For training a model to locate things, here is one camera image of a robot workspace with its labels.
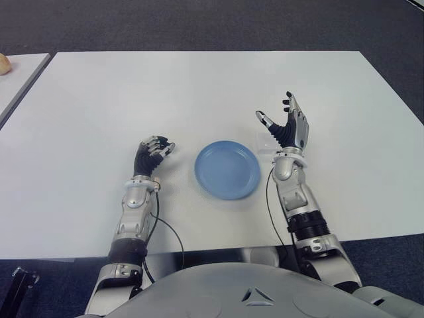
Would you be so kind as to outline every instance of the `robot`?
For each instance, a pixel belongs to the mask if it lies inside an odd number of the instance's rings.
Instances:
[[[282,147],[273,160],[272,179],[299,272],[253,263],[206,264],[175,272],[142,290],[150,221],[154,219],[154,229],[159,214],[160,180],[152,173],[175,147],[167,138],[152,136],[136,152],[109,262],[100,270],[80,317],[424,317],[424,307],[418,303],[380,288],[362,287],[305,182],[303,151],[309,124],[295,97],[290,92],[287,97],[285,126],[262,111],[256,116]]]

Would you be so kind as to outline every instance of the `robot forearm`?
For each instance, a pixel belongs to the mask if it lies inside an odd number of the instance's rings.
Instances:
[[[256,116],[283,148],[274,158],[272,178],[277,185],[278,197],[286,216],[288,231],[296,237],[295,247],[300,270],[311,277],[333,286],[355,289],[360,278],[348,259],[337,237],[330,233],[327,222],[305,182],[303,157],[309,125],[294,96],[288,92],[288,122],[282,127],[263,112]]]
[[[151,179],[151,175],[174,147],[175,144],[161,136],[152,136],[140,143],[134,176],[125,184],[123,213],[113,237],[109,262],[100,270],[85,314],[107,315],[141,290],[141,266],[151,236],[151,195],[160,189],[159,179]]]

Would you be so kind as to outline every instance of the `white table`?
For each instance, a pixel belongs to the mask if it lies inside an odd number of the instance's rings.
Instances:
[[[49,54],[11,55],[12,70],[0,76],[0,123],[50,58]]]
[[[424,231],[423,125],[359,52],[59,53],[0,131],[0,256],[104,256],[141,139],[177,144],[154,172],[161,216],[186,250],[278,244],[266,212],[269,156],[258,189],[221,201],[193,164],[216,140],[257,154],[295,94],[310,124],[307,181],[341,240]],[[274,186],[270,207],[289,243]],[[159,225],[150,253],[179,251]]]

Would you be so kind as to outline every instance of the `bread roll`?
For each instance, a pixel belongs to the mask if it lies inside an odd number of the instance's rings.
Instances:
[[[11,69],[11,63],[9,62],[7,57],[0,53],[0,75],[6,74]]]

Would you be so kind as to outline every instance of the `wire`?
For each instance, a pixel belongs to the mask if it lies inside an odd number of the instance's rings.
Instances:
[[[271,169],[270,173],[268,174],[268,179],[266,180],[266,189],[265,189],[265,194],[266,194],[266,207],[268,208],[268,214],[270,215],[270,219],[271,219],[271,223],[272,223],[272,227],[274,228],[275,233],[277,234],[278,239],[281,242],[281,245],[284,247],[284,250],[286,252],[286,255],[283,257],[282,260],[285,260],[287,258],[288,252],[287,252],[287,248],[283,242],[283,240],[281,239],[280,234],[278,234],[277,228],[274,224],[274,220],[272,219],[272,215],[271,215],[271,210],[270,210],[270,203],[268,202],[268,185],[270,184],[270,178],[271,178],[271,173],[274,170],[274,168]]]
[[[155,228],[156,228],[156,225],[158,224],[158,221],[161,221],[163,224],[165,224],[167,227],[169,227],[170,229],[171,229],[171,231],[172,232],[174,232],[174,234],[175,234],[175,236],[177,237],[177,239],[178,239],[178,242],[180,243],[180,246],[181,246],[181,252],[182,252],[182,261],[181,261],[181,269],[183,270],[184,269],[184,255],[185,255],[185,252],[184,252],[184,246],[183,246],[183,243],[182,243],[182,241],[181,241],[181,238],[180,238],[180,236],[178,235],[178,233],[175,231],[175,229],[168,223],[168,222],[166,222],[165,220],[163,220],[163,219],[161,219],[161,218],[159,218],[159,195],[158,195],[158,193],[156,192],[156,215],[154,215],[152,212],[150,212],[150,215],[151,216],[153,216],[154,218],[155,218],[155,221],[154,221],[154,224],[153,224],[153,227],[152,227],[152,230],[151,230],[151,232],[149,233],[149,235],[147,236],[147,239],[146,239],[146,246],[147,246],[147,244],[149,243],[149,241],[150,241],[150,239],[151,239],[151,237],[152,237],[152,235],[153,235],[153,232],[154,232],[154,230],[155,230]],[[150,271],[148,270],[148,267],[147,267],[147,263],[146,263],[146,260],[144,260],[144,262],[143,262],[143,267],[144,267],[144,271],[146,272],[146,275],[147,275],[147,277],[148,277],[148,279],[150,280],[150,282],[152,283],[152,284],[154,284],[155,283],[155,280],[154,280],[154,278],[152,277],[152,274],[150,273]]]
[[[157,192],[155,192],[155,194],[156,194],[156,219],[154,220],[152,230],[150,231],[150,233],[147,236],[146,247],[147,247],[148,243],[150,242],[150,239],[152,238],[153,232],[154,232],[154,230],[155,230],[155,228],[156,228],[156,226],[158,224],[158,217],[159,217],[159,195],[158,195]],[[143,261],[143,267],[144,267],[144,271],[146,272],[146,275],[147,275],[148,279],[150,280],[150,282],[152,284],[154,284],[154,279],[153,279],[152,275],[150,274],[150,271],[148,270],[148,267],[147,267],[147,264],[146,264],[146,259],[144,259],[144,261]]]
[[[184,252],[183,242],[181,241],[180,236],[178,235],[177,231],[175,231],[174,228],[168,222],[166,222],[165,220],[163,220],[159,217],[157,217],[157,219],[159,221],[161,221],[163,224],[165,224],[167,227],[169,227],[170,230],[172,232],[174,232],[175,236],[177,237],[178,242],[180,243],[180,246],[181,246],[181,254],[182,254],[181,269],[183,270],[184,269],[184,254],[185,254],[185,252]]]
[[[146,260],[144,260],[144,262],[143,262],[143,267],[144,267],[144,271],[146,272],[146,275],[147,275],[148,279],[150,280],[150,282],[152,284],[154,284],[154,279],[152,277],[152,274],[149,272],[149,270],[147,268]]]
[[[297,255],[297,248],[296,248],[296,245],[294,244],[294,237],[293,237],[293,233],[290,233],[290,235],[291,235],[291,243],[293,244],[291,247],[293,248],[293,253],[294,253],[294,257],[295,257],[295,259],[296,259],[296,265],[297,265],[297,268],[298,268],[298,269],[299,269],[299,271],[300,271],[299,256]]]
[[[150,233],[147,236],[146,246],[150,242],[150,239],[152,238],[153,232],[156,228],[156,225],[158,224],[158,219],[159,219],[159,195],[158,195],[157,192],[155,192],[155,194],[156,194],[156,218],[154,220],[152,230],[150,231]]]

